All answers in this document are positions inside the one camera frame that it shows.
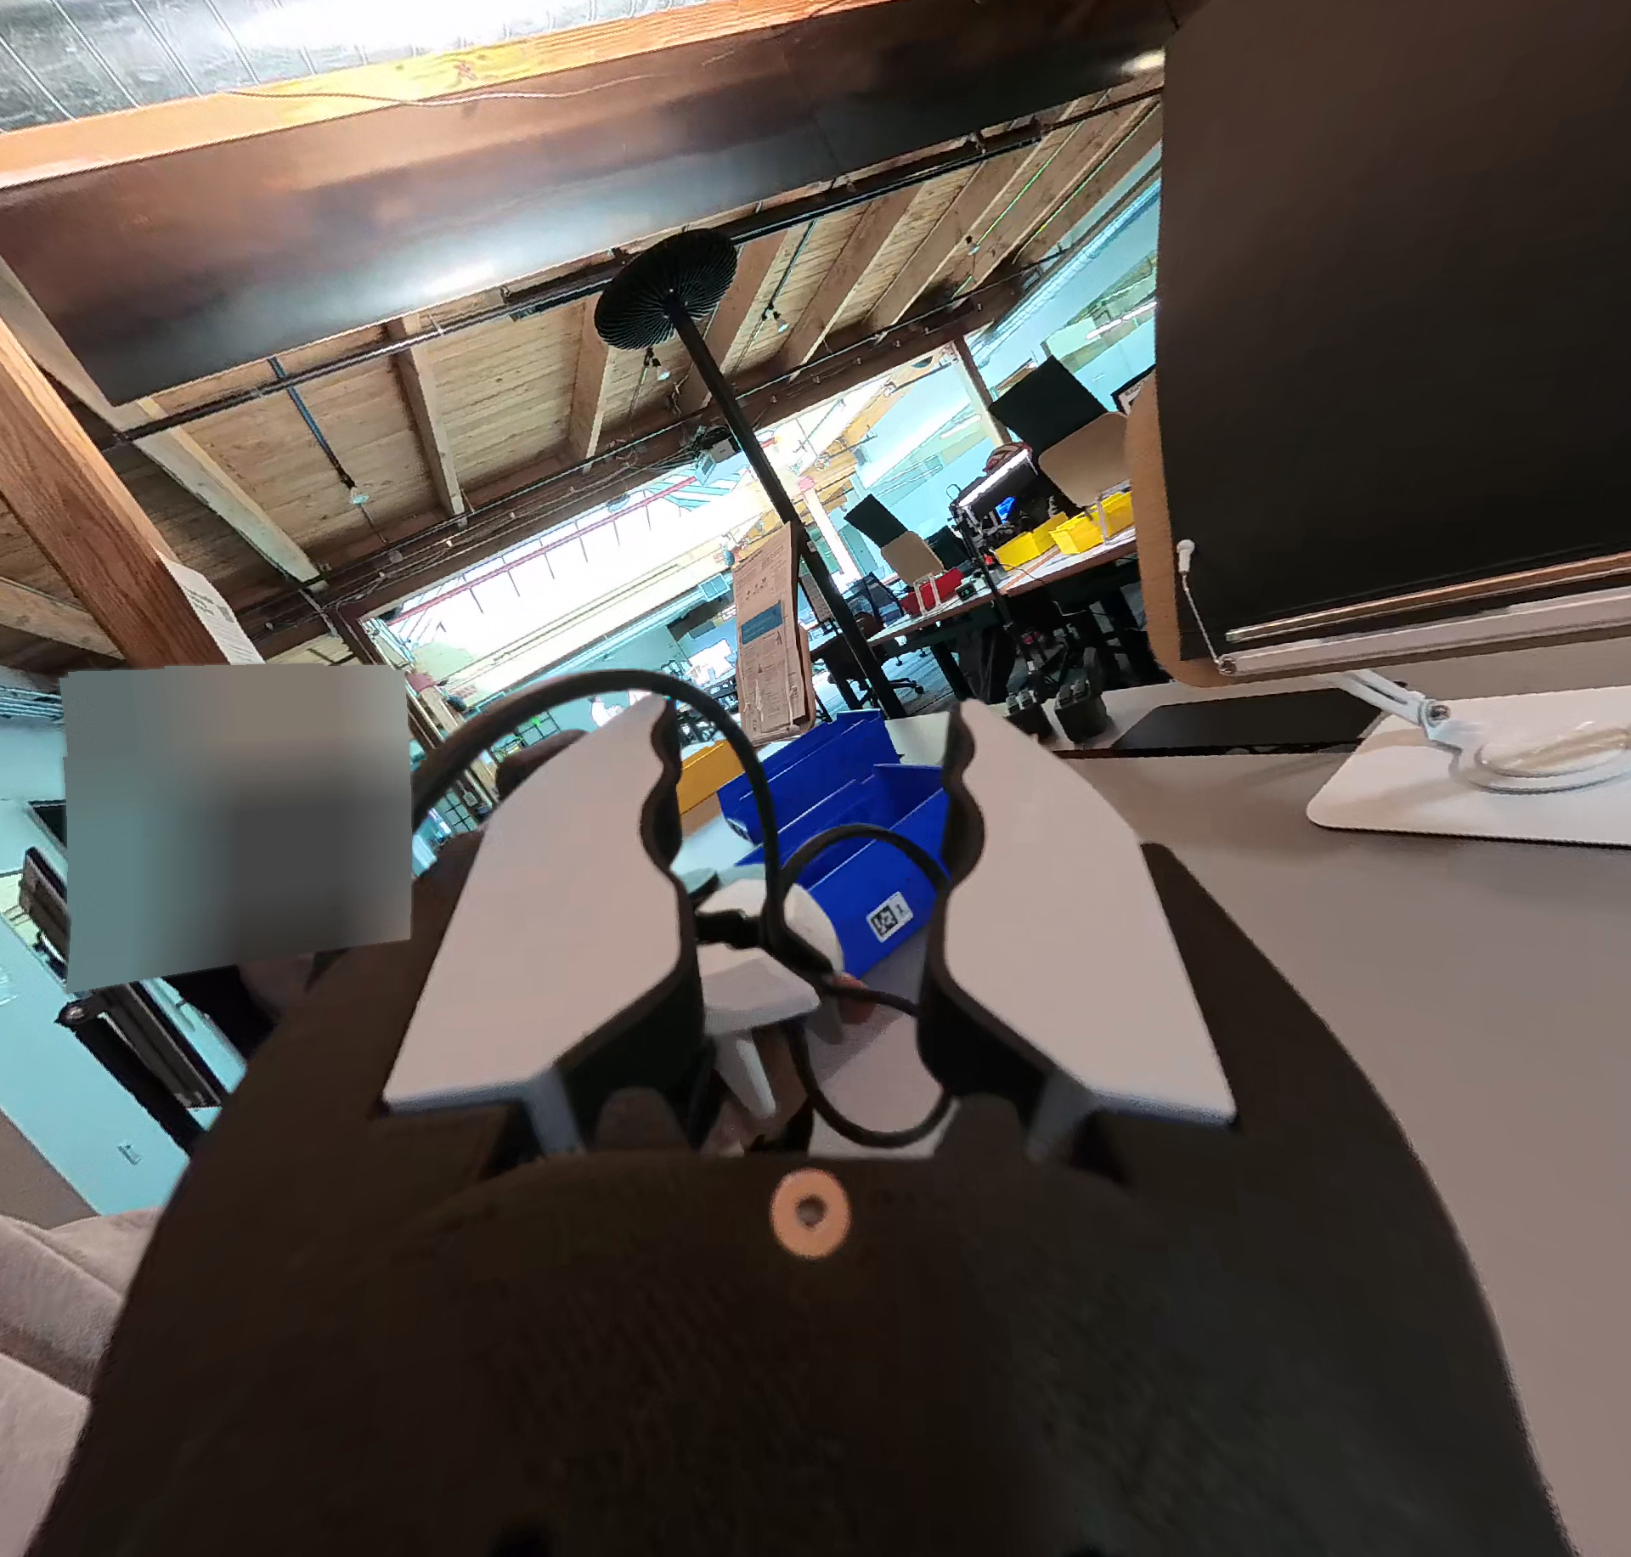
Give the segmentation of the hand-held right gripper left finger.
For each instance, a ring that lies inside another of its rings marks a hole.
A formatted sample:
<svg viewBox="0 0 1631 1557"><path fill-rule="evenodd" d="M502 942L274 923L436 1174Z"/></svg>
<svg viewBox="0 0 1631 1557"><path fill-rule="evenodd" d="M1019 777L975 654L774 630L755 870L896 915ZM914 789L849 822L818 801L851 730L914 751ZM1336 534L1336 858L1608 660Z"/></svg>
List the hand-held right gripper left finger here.
<svg viewBox="0 0 1631 1557"><path fill-rule="evenodd" d="M674 703L642 696L490 814L383 1112L513 1105L541 1152L580 1152L611 1092L678 1092L707 1060L678 843Z"/></svg>

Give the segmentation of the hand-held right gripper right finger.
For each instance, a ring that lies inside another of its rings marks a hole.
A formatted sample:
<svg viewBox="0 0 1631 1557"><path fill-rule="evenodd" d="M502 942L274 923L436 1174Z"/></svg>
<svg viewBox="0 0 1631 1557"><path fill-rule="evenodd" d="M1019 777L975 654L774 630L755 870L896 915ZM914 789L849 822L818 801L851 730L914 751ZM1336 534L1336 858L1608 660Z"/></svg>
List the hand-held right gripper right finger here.
<svg viewBox="0 0 1631 1557"><path fill-rule="evenodd" d="M1238 1092L1135 832L988 703L946 718L946 888L925 927L914 1052L1012 1097L1031 1152L1090 1117L1225 1131Z"/></svg>

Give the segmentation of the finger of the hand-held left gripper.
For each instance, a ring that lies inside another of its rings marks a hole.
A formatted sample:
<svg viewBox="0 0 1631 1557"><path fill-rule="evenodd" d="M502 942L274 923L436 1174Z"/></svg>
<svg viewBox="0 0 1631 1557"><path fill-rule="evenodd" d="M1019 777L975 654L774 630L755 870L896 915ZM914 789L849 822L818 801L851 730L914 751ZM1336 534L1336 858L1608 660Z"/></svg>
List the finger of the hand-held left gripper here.
<svg viewBox="0 0 1631 1557"><path fill-rule="evenodd" d="M840 934L830 915L793 885L783 888L783 934L769 952L763 932L769 885L724 880L697 908L700 974L780 974L780 978L840 978Z"/></svg>
<svg viewBox="0 0 1631 1557"><path fill-rule="evenodd" d="M707 946L707 1036L724 1092L753 1117L774 1120L780 1097L755 1052L755 1031L818 1016L822 994L755 946Z"/></svg>

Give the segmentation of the blue storage bin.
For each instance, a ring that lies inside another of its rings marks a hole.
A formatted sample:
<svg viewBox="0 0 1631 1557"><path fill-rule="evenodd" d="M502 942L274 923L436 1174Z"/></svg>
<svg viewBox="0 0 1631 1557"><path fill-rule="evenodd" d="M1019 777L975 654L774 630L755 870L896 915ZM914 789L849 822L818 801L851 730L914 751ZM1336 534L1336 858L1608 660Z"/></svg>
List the blue storage bin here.
<svg viewBox="0 0 1631 1557"><path fill-rule="evenodd" d="M780 851L793 858L836 824L880 824L940 858L940 769L902 762L884 718L836 718L763 757ZM840 969L871 974L929 923L929 880L890 843L836 843L793 880L836 932Z"/></svg>

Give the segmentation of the person's left forearm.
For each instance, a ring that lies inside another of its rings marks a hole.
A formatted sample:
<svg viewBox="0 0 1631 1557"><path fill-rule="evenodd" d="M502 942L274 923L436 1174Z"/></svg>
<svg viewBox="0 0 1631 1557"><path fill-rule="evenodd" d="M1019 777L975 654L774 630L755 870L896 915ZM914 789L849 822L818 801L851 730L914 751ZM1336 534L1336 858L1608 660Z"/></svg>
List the person's left forearm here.
<svg viewBox="0 0 1631 1557"><path fill-rule="evenodd" d="M0 1550L20 1557L67 1471L151 1212L0 1218Z"/></svg>

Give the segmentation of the black desk mat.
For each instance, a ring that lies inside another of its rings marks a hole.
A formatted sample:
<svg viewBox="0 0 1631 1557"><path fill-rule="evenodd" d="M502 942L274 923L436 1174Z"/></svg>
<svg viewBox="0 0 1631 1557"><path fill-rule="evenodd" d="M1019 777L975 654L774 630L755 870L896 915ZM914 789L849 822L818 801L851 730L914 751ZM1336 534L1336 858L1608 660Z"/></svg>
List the black desk mat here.
<svg viewBox="0 0 1631 1557"><path fill-rule="evenodd" d="M1126 726L1108 751L1135 757L1212 757L1212 751L1326 751L1356 747L1376 708L1347 687L1233 696L1192 703L1160 703Z"/></svg>

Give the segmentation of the brown cardboard sheet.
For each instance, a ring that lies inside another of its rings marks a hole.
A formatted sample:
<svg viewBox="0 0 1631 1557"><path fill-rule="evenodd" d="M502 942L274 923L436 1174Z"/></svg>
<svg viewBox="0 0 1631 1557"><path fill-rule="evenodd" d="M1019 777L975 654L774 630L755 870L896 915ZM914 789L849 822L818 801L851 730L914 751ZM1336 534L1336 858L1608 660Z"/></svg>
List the brown cardboard sheet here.
<svg viewBox="0 0 1631 1557"><path fill-rule="evenodd" d="M753 747L791 742L818 726L810 647L802 627L802 549L780 524L737 560L737 722Z"/></svg>

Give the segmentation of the wooden workbench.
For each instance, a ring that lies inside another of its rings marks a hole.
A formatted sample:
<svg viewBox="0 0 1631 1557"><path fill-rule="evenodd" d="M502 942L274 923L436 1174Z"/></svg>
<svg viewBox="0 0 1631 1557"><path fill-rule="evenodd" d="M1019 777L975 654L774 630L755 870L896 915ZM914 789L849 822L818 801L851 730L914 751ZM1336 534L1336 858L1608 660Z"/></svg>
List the wooden workbench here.
<svg viewBox="0 0 1631 1557"><path fill-rule="evenodd" d="M1019 594L1039 594L1039 587L1053 587L1053 585L1070 585L1070 580L1085 580L1085 571L1098 571L1098 566L1113 566L1113 562L1133 562L1135 560L1135 524L1126 524L1122 537L1090 549L1090 551L1046 551L1007 580L996 580L996 587L980 587L980 594L955 594L925 617L906 617L884 630L866 636L866 647L884 647L884 640L906 640L906 636L925 636L925 630L940 630L975 613L996 613L996 598L1019 598Z"/></svg>

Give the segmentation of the white paper notice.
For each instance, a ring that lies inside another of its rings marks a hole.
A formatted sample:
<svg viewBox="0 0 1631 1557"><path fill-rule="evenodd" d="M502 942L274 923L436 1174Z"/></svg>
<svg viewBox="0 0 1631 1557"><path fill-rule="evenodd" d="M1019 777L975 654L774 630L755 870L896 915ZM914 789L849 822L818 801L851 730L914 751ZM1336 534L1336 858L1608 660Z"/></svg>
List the white paper notice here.
<svg viewBox="0 0 1631 1557"><path fill-rule="evenodd" d="M243 622L232 617L232 605L219 598L219 587L183 566L183 562L165 562L177 585L177 594L190 598L190 613L200 617L200 627L211 630L211 640L219 647L225 665L261 665L261 654L252 647L252 636L243 630Z"/></svg>

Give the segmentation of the black monitor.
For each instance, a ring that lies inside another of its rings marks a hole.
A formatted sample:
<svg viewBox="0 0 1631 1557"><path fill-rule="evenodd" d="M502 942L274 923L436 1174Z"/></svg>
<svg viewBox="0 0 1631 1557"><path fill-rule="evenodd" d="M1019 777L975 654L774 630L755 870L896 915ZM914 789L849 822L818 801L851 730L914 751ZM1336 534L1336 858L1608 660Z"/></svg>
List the black monitor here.
<svg viewBox="0 0 1631 1557"><path fill-rule="evenodd" d="M988 414L1042 463L1046 448L1077 438L1085 425L1108 414L1108 406L1098 406L1098 393L1077 385L1070 361L1046 356L1001 402L988 402Z"/></svg>

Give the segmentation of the black floor lamp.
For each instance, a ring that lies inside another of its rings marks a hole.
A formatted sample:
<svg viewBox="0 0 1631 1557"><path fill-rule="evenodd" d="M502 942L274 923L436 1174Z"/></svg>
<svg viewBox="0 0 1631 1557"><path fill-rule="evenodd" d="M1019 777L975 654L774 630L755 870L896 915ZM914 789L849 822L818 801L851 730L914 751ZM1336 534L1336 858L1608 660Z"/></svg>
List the black floor lamp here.
<svg viewBox="0 0 1631 1557"><path fill-rule="evenodd" d="M755 425L745 423L737 391L724 385L721 361L707 347L700 314L713 310L724 301L737 277L737 245L721 232L674 232L664 241L654 241L648 251L634 251L630 261L620 261L620 273L607 285L598 310L593 310L593 331L607 347L659 347L669 337L685 343L697 374L707 379L707 393L713 402L733 440L745 450L774 515L783 519L791 543L793 543L793 562L810 571L818 594L827 598L851 669L865 671L871 703L902 722L906 703L884 671L884 665L871 660L866 636L855 630L849 594L836 587L830 566L822 562L822 551L810 549L810 534L783 489L783 480L774 475Z"/></svg>

